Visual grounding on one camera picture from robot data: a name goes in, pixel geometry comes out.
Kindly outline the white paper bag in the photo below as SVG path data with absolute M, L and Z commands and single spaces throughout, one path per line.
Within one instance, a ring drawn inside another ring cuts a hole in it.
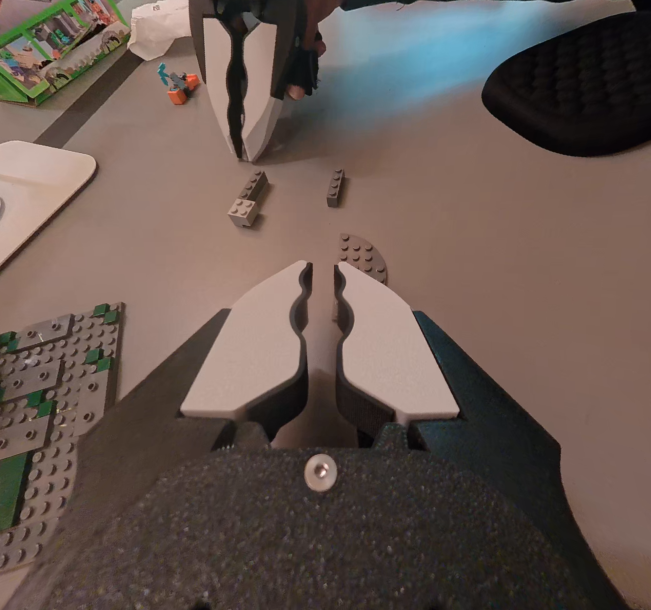
M 189 0 L 159 0 L 132 10 L 127 47 L 143 61 L 162 57 L 175 40 L 191 36 Z

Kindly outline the white book stand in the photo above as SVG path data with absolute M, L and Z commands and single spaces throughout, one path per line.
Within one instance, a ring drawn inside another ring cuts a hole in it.
M 1 264 L 48 223 L 97 170 L 85 153 L 12 140 L 1 144 Z

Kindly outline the orange teal brick figure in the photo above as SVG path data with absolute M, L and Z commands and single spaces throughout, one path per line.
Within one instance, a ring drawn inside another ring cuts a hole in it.
M 163 85 L 167 88 L 167 95 L 174 105 L 183 105 L 190 95 L 199 86 L 199 76 L 192 73 L 167 72 L 164 62 L 159 63 L 157 74 Z

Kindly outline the grey desk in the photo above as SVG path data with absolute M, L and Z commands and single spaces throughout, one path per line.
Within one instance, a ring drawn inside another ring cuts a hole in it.
M 215 313 L 303 259 L 310 397 L 277 446 L 348 446 L 335 406 L 337 240 L 375 243 L 425 312 L 561 445 L 568 499 L 628 603 L 650 605 L 650 145 L 542 150 L 481 100 L 502 61 L 628 1 L 418 3 L 336 11 L 320 86 L 289 103 L 260 160 L 251 229 L 229 206 L 253 171 L 207 88 L 169 101 L 142 63 L 65 148 L 92 182 L 1 272 L 1 331 L 122 301 L 118 396 Z M 340 205 L 326 195 L 344 168 Z

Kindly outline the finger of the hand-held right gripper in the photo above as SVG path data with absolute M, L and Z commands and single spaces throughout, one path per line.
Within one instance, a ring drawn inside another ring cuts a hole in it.
M 259 20 L 244 20 L 243 67 L 246 93 L 243 95 L 241 126 L 242 159 L 254 163 L 267 147 L 282 114 L 284 95 L 272 92 L 273 61 L 277 26 Z
M 219 128 L 231 153 L 248 160 L 242 139 L 243 40 L 248 32 L 240 13 L 226 19 L 204 18 L 205 83 Z

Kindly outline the green brick set box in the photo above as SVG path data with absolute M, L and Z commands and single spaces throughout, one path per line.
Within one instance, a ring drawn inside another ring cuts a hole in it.
M 113 0 L 1 0 L 1 101 L 37 107 L 129 37 Z

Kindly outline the grey quarter-round plate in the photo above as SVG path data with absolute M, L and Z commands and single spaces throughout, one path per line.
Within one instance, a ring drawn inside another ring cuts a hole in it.
M 387 285 L 386 261 L 377 247 L 362 237 L 340 233 L 337 263 L 349 264 L 374 280 Z

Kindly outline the dark grey long brick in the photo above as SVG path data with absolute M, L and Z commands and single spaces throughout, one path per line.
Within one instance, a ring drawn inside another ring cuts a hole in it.
M 330 208 L 338 208 L 340 205 L 342 192 L 346 183 L 346 172 L 344 168 L 334 170 L 328 185 L 326 195 L 327 205 Z
M 247 183 L 238 195 L 238 198 L 241 200 L 250 200 L 252 202 L 257 202 L 265 193 L 268 185 L 269 181 L 265 171 L 257 170 L 248 179 Z

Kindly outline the black office chair seat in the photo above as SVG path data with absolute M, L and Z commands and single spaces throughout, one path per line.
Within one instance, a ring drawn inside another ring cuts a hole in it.
M 650 10 L 620 13 L 500 64 L 482 103 L 513 132 L 571 157 L 650 142 Z

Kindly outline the grey brick model on baseplate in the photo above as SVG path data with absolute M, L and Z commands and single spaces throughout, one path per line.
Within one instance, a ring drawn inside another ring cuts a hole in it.
M 1 574 L 53 536 L 77 444 L 116 401 L 125 305 L 101 303 L 1 334 Z

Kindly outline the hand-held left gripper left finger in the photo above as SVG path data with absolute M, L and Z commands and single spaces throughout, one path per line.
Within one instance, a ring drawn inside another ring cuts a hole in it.
M 312 274 L 313 264 L 298 260 L 234 303 L 181 403 L 184 417 L 252 419 L 307 373 L 303 329 Z

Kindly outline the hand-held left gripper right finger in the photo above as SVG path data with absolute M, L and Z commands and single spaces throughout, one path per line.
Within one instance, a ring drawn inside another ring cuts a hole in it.
M 335 267 L 342 337 L 337 407 L 351 424 L 410 424 L 458 417 L 459 405 L 415 313 L 350 264 Z

